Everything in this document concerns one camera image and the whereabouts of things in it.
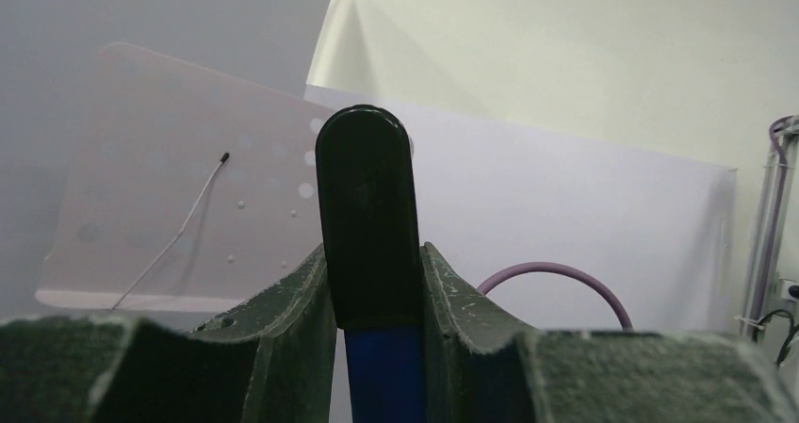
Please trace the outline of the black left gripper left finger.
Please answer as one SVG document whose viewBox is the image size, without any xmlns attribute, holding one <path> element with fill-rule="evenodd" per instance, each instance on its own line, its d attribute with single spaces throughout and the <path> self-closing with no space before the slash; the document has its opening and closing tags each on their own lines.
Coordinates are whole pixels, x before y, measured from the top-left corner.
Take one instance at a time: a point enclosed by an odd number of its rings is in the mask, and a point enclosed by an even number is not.
<svg viewBox="0 0 799 423">
<path fill-rule="evenodd" d="M 5 422 L 325 422 L 336 327 L 324 251 L 192 331 L 123 316 L 1 324 Z"/>
</svg>

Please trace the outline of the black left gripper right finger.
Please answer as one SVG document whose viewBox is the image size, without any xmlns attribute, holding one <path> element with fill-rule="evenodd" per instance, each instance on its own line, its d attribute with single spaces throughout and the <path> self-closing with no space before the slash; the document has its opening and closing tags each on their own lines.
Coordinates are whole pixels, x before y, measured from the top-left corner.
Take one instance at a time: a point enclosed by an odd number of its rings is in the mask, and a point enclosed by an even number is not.
<svg viewBox="0 0 799 423">
<path fill-rule="evenodd" d="M 431 243 L 424 268 L 431 422 L 794 422 L 753 343 L 718 333 L 541 331 L 461 278 Z"/>
</svg>

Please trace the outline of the blue black stapler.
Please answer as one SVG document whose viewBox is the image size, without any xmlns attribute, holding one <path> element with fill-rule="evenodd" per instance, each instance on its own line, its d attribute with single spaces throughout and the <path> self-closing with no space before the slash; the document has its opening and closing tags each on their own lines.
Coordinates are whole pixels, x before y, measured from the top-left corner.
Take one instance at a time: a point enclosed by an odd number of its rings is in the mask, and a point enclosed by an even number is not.
<svg viewBox="0 0 799 423">
<path fill-rule="evenodd" d="M 372 106 L 343 108 L 315 147 L 318 204 L 336 325 L 356 422 L 426 418 L 423 268 L 411 142 Z"/>
</svg>

